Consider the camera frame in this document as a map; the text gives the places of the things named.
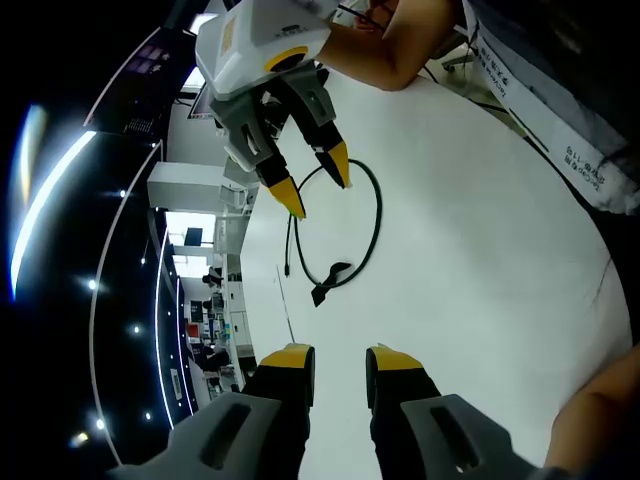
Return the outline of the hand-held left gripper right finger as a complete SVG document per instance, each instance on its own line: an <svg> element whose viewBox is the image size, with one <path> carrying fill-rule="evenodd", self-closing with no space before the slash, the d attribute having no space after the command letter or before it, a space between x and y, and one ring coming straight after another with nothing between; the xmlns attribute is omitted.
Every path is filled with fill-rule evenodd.
<svg viewBox="0 0 640 480"><path fill-rule="evenodd" d="M457 394L442 395L414 357L366 351L371 439L384 479L543 479L508 431Z"/></svg>

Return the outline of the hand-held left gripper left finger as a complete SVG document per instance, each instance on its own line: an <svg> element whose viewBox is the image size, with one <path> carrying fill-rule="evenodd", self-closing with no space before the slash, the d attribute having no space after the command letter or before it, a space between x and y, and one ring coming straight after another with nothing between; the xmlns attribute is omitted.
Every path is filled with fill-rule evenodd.
<svg viewBox="0 0 640 480"><path fill-rule="evenodd" d="M179 423L167 447L109 479L296 479L310 436L315 350L289 343L265 357L240 392Z"/></svg>

